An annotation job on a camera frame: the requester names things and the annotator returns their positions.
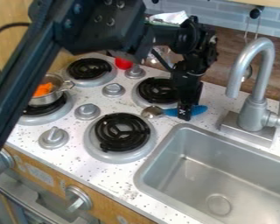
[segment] oven handle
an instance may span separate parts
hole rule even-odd
[[[62,219],[57,214],[37,203],[36,200],[39,197],[37,192],[5,173],[0,175],[0,193],[47,222],[57,224],[88,224],[88,222],[81,217],[78,217],[74,222],[68,222]]]

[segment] sink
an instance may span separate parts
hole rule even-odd
[[[134,176],[151,197],[210,224],[280,224],[280,157],[175,126]]]

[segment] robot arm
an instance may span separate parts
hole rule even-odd
[[[199,99],[197,74],[217,56],[214,33],[195,19],[180,27],[146,24],[144,12],[142,0],[34,0],[29,9],[32,23],[0,74],[0,150],[61,48],[72,54],[111,50],[114,56],[140,63],[153,45],[168,45],[184,55],[171,77],[180,111],[188,107],[189,116]],[[190,92],[197,95],[190,97]]]

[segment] blue object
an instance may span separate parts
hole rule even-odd
[[[196,105],[192,106],[192,116],[197,116],[207,111],[207,106],[204,105]],[[168,108],[164,109],[164,114],[167,116],[178,116],[177,108]]]

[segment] cabinet door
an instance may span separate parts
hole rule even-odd
[[[230,2],[244,3],[244,4],[255,4],[263,6],[272,6],[280,8],[280,0],[228,0]]]
[[[45,164],[41,164],[39,161],[28,157],[7,145],[5,145],[4,148],[15,158],[16,166],[13,168],[14,172],[21,177],[34,182],[38,186],[41,186],[55,196],[65,199],[65,189],[68,186],[76,186],[81,189],[92,201],[92,208],[88,213],[104,223],[155,224],[154,221],[115,202],[94,189],[55,171]]]

